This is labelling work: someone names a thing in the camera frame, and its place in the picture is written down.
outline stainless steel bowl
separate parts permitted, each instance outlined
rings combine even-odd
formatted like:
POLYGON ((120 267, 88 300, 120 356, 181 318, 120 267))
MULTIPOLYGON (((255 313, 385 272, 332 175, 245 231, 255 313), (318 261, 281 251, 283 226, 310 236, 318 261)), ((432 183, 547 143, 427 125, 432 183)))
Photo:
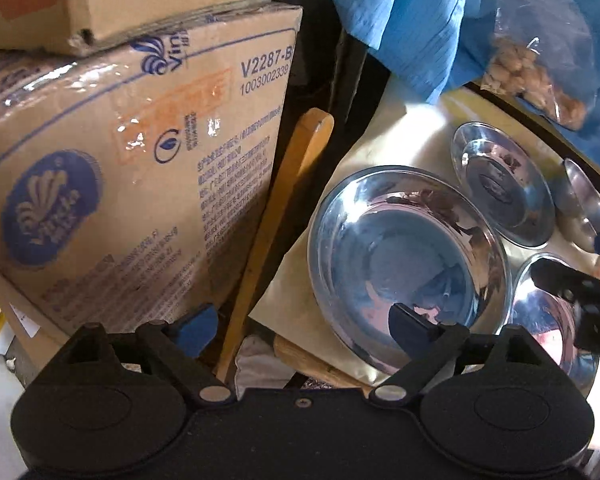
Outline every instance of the stainless steel bowl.
POLYGON ((589 394, 596 377, 596 354, 573 346, 575 314, 572 304, 537 288, 530 275, 531 264, 547 258, 566 265, 550 253, 538 253, 528 259, 515 281, 512 307, 507 323, 525 327, 544 350, 560 365, 584 396, 589 394))
POLYGON ((551 191, 562 235, 583 251, 594 253, 594 240, 600 234, 600 196, 589 177, 570 158, 565 158, 551 191))
POLYGON ((466 123, 456 130, 451 158, 469 199, 503 237, 530 249, 547 243, 554 233, 554 202, 520 146, 493 126, 466 123))
POLYGON ((394 303, 481 333, 506 318, 510 276, 498 236, 458 190, 422 170, 379 166, 338 184, 310 229, 308 261, 334 332, 389 374, 409 360, 389 333, 394 303))

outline blue logo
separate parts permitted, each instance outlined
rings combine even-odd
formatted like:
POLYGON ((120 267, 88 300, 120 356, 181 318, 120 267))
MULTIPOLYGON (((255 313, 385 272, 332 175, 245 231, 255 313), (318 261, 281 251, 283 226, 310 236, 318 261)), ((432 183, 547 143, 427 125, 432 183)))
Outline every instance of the blue logo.
POLYGON ((25 266, 56 259, 82 221, 96 211, 102 174, 87 153, 51 153, 16 182, 2 210, 2 237, 25 266))
POLYGON ((155 143, 154 157, 156 162, 166 164, 180 151, 180 130, 171 128, 164 132, 155 143))
POLYGON ((131 47, 139 52, 146 52, 140 68, 152 75, 165 75, 177 70, 187 57, 185 47, 189 46, 189 33, 180 30, 168 35, 168 47, 158 36, 145 36, 131 42, 131 47))

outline white paper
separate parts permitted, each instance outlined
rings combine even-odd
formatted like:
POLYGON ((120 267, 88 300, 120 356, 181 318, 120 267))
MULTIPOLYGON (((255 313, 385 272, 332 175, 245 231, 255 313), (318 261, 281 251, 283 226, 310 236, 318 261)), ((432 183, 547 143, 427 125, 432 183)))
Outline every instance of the white paper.
POLYGON ((40 330, 40 325, 36 324, 30 317, 27 317, 24 312, 18 310, 13 305, 11 305, 11 308, 13 309, 14 314, 18 316, 18 319, 20 320, 25 332, 27 332, 27 335, 29 337, 35 336, 38 333, 38 330, 40 330))

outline model number label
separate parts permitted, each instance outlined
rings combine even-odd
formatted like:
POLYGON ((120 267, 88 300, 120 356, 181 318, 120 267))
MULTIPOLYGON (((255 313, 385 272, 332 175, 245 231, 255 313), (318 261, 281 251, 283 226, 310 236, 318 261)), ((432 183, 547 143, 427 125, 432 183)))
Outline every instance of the model number label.
POLYGON ((285 49, 279 48, 266 52, 260 56, 254 56, 246 61, 240 62, 242 66, 242 76, 247 79, 250 75, 256 75, 258 72, 276 66, 280 62, 289 61, 294 54, 293 46, 289 45, 285 49))
POLYGON ((271 83, 276 79, 285 76, 289 72, 289 63, 279 66, 278 68, 274 68, 267 73, 260 74, 257 77, 251 79, 251 81, 247 81, 240 85, 240 94, 247 95, 254 90, 266 85, 267 83, 271 83))

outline wooden stick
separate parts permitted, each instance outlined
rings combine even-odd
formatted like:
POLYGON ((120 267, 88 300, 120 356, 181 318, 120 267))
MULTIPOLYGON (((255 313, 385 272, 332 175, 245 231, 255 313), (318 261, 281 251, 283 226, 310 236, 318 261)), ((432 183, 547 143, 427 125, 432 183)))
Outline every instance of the wooden stick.
POLYGON ((221 381, 227 380, 235 355, 244 339, 246 319, 259 299, 256 296, 258 284, 263 278, 267 257, 276 243, 276 235, 280 231, 285 213, 292 203, 298 203, 302 199, 303 191, 310 184, 315 165, 331 137, 332 130, 333 117, 318 108, 311 108, 296 124, 240 282, 216 369, 216 376, 221 381))
POLYGON ((373 389, 368 384, 348 376, 316 356, 309 354, 309 352, 302 350, 298 345, 280 335, 277 335, 273 340, 273 350, 276 357, 285 365, 306 376, 332 384, 337 388, 360 388, 366 396, 373 389))

